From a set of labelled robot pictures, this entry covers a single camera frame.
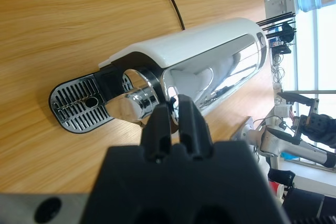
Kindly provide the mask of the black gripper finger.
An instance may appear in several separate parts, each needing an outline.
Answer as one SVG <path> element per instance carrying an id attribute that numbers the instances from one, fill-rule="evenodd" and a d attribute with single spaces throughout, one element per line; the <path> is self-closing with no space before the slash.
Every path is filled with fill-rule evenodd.
<path id="1" fill-rule="evenodd" d="M 159 104 L 142 130 L 140 145 L 147 161 L 159 162 L 171 150 L 171 116 L 167 104 Z"/>
<path id="2" fill-rule="evenodd" d="M 214 152 L 208 125 L 193 100 L 183 94 L 178 95 L 179 144 L 175 146 L 179 161 L 202 161 L 211 159 Z"/>

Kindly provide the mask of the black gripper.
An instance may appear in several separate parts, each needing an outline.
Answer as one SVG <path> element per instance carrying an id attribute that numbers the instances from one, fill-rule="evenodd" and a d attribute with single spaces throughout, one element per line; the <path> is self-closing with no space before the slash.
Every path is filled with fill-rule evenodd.
<path id="1" fill-rule="evenodd" d="M 319 99 L 307 98 L 292 92 L 278 92 L 277 95 L 290 104 L 297 102 L 309 106 L 310 110 L 308 116 L 301 115 L 299 118 L 295 132 L 295 136 L 298 138 L 293 137 L 284 131 L 268 127 L 267 131 L 270 134 L 294 145 L 300 144 L 300 137 L 303 134 L 314 142 L 319 142 L 330 148 L 335 148 L 335 119 L 328 115 L 317 113 Z"/>

